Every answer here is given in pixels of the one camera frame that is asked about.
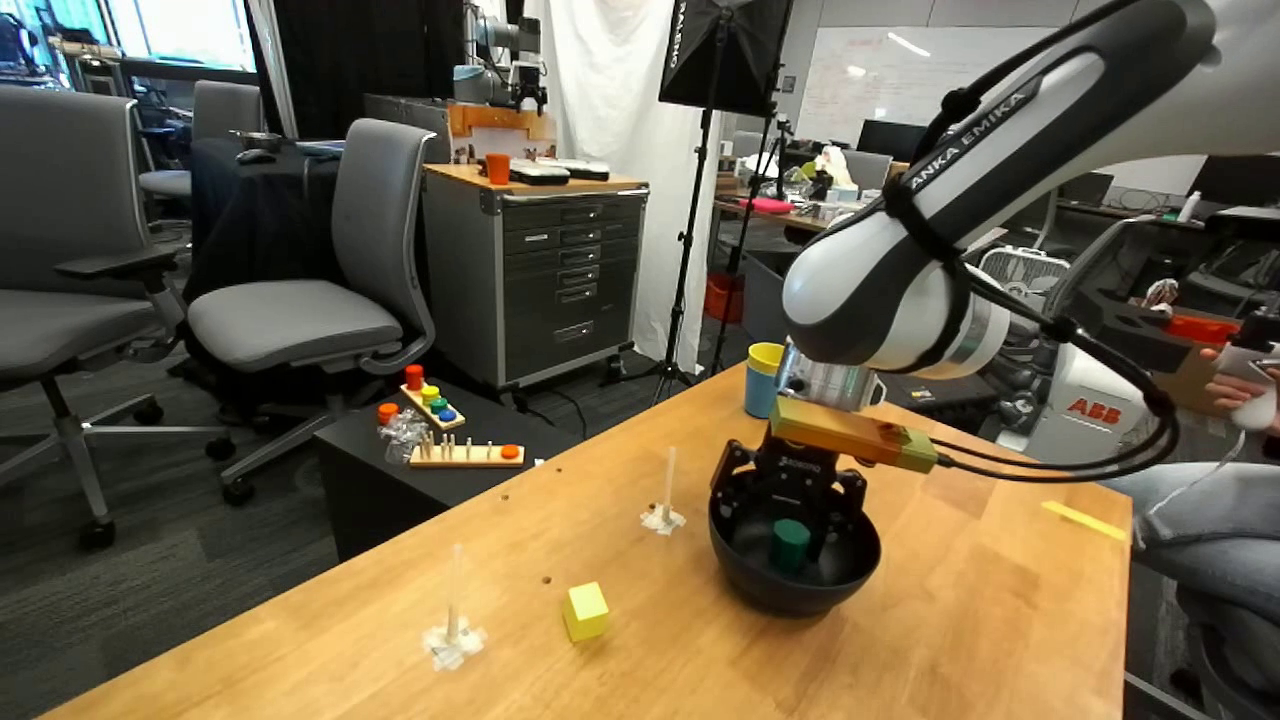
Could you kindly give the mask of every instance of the filing cabinet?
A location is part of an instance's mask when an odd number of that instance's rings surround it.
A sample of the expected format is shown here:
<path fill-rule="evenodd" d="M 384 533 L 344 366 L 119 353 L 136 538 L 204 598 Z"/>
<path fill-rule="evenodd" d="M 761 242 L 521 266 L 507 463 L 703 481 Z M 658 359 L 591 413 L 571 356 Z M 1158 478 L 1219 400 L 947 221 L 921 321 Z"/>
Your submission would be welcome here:
<path fill-rule="evenodd" d="M 473 163 L 426 163 L 435 350 L 488 389 L 624 353 L 644 206 L 639 181 L 488 184 Z"/>

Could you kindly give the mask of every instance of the yellow tape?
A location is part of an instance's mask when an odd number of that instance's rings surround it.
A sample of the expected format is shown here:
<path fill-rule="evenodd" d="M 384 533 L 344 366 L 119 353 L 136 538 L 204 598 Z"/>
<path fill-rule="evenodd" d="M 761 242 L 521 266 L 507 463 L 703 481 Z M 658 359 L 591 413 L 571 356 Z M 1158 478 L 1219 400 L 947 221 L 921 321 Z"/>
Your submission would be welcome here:
<path fill-rule="evenodd" d="M 1120 542 L 1120 544 L 1127 542 L 1123 529 L 1102 523 L 1102 521 L 1095 521 L 1095 516 L 1087 516 L 1087 512 L 1076 512 L 1076 510 L 1066 510 L 1066 505 L 1059 505 L 1059 500 L 1042 500 L 1040 510 L 1050 512 L 1050 516 L 1059 516 L 1059 521 L 1066 521 L 1066 523 L 1080 523 L 1080 529 L 1093 529 L 1093 533 L 1100 533 L 1100 538 L 1113 538 L 1113 542 Z"/>

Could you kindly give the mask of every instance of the green object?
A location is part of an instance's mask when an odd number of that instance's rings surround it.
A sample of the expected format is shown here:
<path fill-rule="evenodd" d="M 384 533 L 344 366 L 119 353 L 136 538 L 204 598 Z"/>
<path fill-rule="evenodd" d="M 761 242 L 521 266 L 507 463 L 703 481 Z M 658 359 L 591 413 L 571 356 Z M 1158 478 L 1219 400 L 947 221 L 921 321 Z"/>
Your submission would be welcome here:
<path fill-rule="evenodd" d="M 906 439 L 903 439 L 903 449 L 896 451 L 896 463 L 899 463 L 899 470 L 912 470 L 912 473 L 933 473 L 933 463 L 935 463 L 933 439 L 927 439 L 922 431 L 912 431 L 912 428 L 906 428 Z"/>
<path fill-rule="evenodd" d="M 799 521 L 772 521 L 766 564 L 782 576 L 799 576 L 807 564 L 810 533 Z"/>

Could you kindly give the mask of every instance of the wooden tabletop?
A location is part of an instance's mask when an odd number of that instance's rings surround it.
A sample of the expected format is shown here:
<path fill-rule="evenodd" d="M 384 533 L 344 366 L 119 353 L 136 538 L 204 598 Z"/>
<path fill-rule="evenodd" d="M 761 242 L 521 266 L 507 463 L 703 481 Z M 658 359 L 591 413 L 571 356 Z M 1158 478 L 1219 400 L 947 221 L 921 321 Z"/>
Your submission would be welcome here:
<path fill-rule="evenodd" d="M 431 178 L 448 178 L 460 184 L 477 184 L 483 192 L 521 192 L 521 195 L 571 195 L 571 192 L 611 192 L 611 189 L 644 189 L 644 181 L 635 178 L 607 178 L 607 181 L 566 181 L 566 184 L 493 184 L 488 178 L 480 178 L 480 163 L 426 163 Z"/>
<path fill-rule="evenodd" d="M 877 576 L 828 618 L 779 622 L 730 598 L 703 521 L 721 446 L 761 431 L 728 369 L 50 715 L 1120 715 L 1127 544 L 1040 505 L 1127 533 L 1123 496 L 873 470 Z M 664 542 L 639 512 L 667 449 L 689 529 Z M 582 579 L 611 605 L 588 647 L 559 625 Z M 488 647 L 435 671 L 424 632 L 448 605 Z"/>

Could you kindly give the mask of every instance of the small yellow cube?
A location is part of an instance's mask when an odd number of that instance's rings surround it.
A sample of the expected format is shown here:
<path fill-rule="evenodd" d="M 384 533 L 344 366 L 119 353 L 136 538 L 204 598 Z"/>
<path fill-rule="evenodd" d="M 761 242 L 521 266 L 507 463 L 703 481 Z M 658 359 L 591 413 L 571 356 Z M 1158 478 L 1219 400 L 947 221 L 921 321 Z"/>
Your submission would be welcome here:
<path fill-rule="evenodd" d="M 565 632 L 566 640 L 601 640 L 607 632 L 607 605 L 601 585 L 575 585 L 565 598 Z"/>

